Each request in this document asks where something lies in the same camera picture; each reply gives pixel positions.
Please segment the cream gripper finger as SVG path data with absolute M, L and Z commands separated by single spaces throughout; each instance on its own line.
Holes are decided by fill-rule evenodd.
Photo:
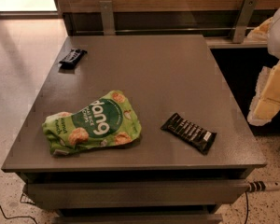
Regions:
M 247 121 L 254 126 L 263 126 L 280 111 L 280 61 L 273 68 L 262 67 L 255 92 Z
M 249 39 L 257 40 L 257 41 L 266 41 L 268 31 L 270 28 L 270 24 L 272 22 L 273 18 L 269 18 L 266 21 L 264 21 L 262 24 L 260 24 L 255 29 L 251 30 L 247 37 Z

